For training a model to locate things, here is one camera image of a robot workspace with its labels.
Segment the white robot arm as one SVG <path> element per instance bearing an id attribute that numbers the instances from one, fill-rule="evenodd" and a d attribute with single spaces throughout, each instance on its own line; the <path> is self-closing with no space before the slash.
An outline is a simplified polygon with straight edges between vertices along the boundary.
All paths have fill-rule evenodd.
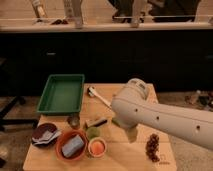
<path id="1" fill-rule="evenodd" d="M 111 107 L 123 128 L 144 124 L 213 150 L 213 112 L 149 102 L 148 95 L 148 85 L 133 78 L 113 97 Z"/>

